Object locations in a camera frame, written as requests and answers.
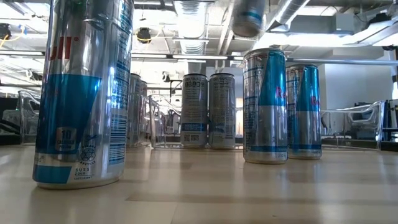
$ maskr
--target silver can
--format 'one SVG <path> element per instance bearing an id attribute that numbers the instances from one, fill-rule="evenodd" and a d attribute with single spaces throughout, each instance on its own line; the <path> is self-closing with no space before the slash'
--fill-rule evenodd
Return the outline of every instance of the silver can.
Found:
<path id="1" fill-rule="evenodd" d="M 132 73 L 129 89 L 129 118 L 127 121 L 127 147 L 135 147 L 139 142 L 139 120 L 142 93 L 141 77 Z"/>
<path id="2" fill-rule="evenodd" d="M 265 0 L 237 0 L 232 30 L 241 37 L 255 37 L 262 29 Z"/>
<path id="3" fill-rule="evenodd" d="M 140 113 L 139 113 L 139 145 L 148 145 L 146 131 L 149 128 L 149 120 L 147 117 L 147 82 L 141 80 L 141 100 L 140 100 Z"/>
<path id="4" fill-rule="evenodd" d="M 181 144 L 205 147 L 207 144 L 207 77 L 184 75 L 182 81 Z"/>
<path id="5" fill-rule="evenodd" d="M 319 73 L 315 65 L 286 68 L 289 158 L 322 156 Z"/>
<path id="6" fill-rule="evenodd" d="M 209 145 L 233 149 L 236 135 L 235 77 L 229 73 L 213 74 L 209 80 Z"/>
<path id="7" fill-rule="evenodd" d="M 124 170 L 132 0 L 52 1 L 33 179 L 110 184 Z"/>
<path id="8" fill-rule="evenodd" d="M 287 160 L 285 55 L 279 49 L 244 56 L 243 156 L 247 162 Z"/>

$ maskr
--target table surface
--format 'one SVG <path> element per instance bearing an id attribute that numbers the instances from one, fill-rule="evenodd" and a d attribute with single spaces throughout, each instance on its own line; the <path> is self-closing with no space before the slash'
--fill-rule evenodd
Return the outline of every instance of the table surface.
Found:
<path id="1" fill-rule="evenodd" d="M 242 151 L 137 149 L 123 178 L 82 190 L 32 180 L 34 147 L 0 147 L 0 223 L 398 223 L 398 154 L 325 151 L 245 163 Z"/>

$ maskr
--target white wall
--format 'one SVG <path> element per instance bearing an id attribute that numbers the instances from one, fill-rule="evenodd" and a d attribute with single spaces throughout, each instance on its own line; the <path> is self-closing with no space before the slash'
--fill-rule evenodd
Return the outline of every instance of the white wall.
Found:
<path id="1" fill-rule="evenodd" d="M 322 110 L 392 99 L 390 67 L 326 64 L 319 66 L 319 71 Z"/>

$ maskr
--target fluorescent light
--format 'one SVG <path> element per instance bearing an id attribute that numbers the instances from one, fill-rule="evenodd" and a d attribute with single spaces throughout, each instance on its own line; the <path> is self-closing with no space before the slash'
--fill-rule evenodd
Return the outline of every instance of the fluorescent light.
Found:
<path id="1" fill-rule="evenodd" d="M 176 59 L 202 59 L 202 60 L 226 60 L 227 56 L 216 56 L 216 55 L 173 55 Z"/>
<path id="2" fill-rule="evenodd" d="M 136 58 L 166 58 L 166 55 L 162 54 L 131 54 L 131 57 Z"/>
<path id="3" fill-rule="evenodd" d="M 38 55 L 38 56 L 43 56 L 43 53 L 38 52 L 38 51 L 0 50 L 0 55 Z"/>

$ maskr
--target can lid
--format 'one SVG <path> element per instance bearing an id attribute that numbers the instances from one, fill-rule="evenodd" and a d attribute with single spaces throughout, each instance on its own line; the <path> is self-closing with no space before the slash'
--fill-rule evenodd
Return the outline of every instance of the can lid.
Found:
<path id="1" fill-rule="evenodd" d="M 314 64 L 295 64 L 295 65 L 291 65 L 286 67 L 286 69 L 295 69 L 295 68 L 305 68 L 305 67 L 312 67 L 312 68 L 318 68 L 318 66 L 314 65 Z"/>
<path id="2" fill-rule="evenodd" d="M 141 78 L 140 75 L 137 75 L 137 74 L 135 74 L 135 73 L 130 73 L 130 75 L 135 75 L 135 76 L 138 76 L 139 78 Z"/>
<path id="3" fill-rule="evenodd" d="M 206 75 L 204 75 L 204 74 L 199 74 L 199 73 L 189 73 L 189 74 L 184 75 L 184 77 L 186 77 L 187 75 L 202 75 L 202 76 L 204 76 L 204 77 L 207 78 Z"/>
<path id="4" fill-rule="evenodd" d="M 210 75 L 210 77 L 212 77 L 213 75 L 230 75 L 230 76 L 232 76 L 232 77 L 235 77 L 233 74 L 231 74 L 231 73 L 226 73 L 226 72 L 214 73 L 214 74 Z"/>
<path id="5" fill-rule="evenodd" d="M 255 50 L 251 50 L 248 53 L 246 53 L 246 55 L 244 55 L 244 59 L 249 58 L 250 56 L 256 54 L 256 53 L 268 53 L 271 51 L 278 51 L 281 52 L 283 55 L 285 55 L 285 52 L 281 49 L 276 49 L 276 48 L 262 48 L 262 49 L 255 49 Z"/>

